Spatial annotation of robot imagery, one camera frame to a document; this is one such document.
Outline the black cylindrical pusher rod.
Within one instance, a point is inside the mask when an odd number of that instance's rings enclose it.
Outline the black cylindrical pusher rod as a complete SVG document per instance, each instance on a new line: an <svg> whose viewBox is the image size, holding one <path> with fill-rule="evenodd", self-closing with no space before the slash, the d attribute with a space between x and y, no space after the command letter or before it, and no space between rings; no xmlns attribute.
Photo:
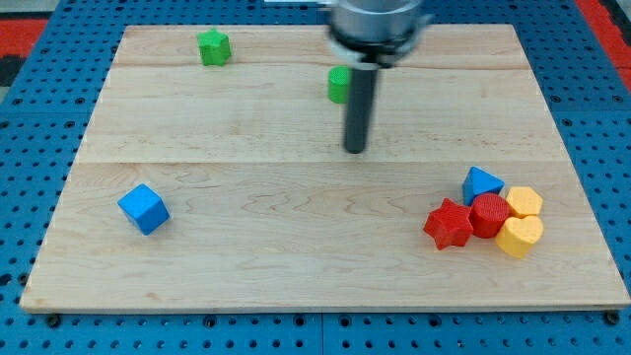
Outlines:
<svg viewBox="0 0 631 355"><path fill-rule="evenodd" d="M344 149L351 154L360 154L367 147L379 71L352 69L350 74Z"/></svg>

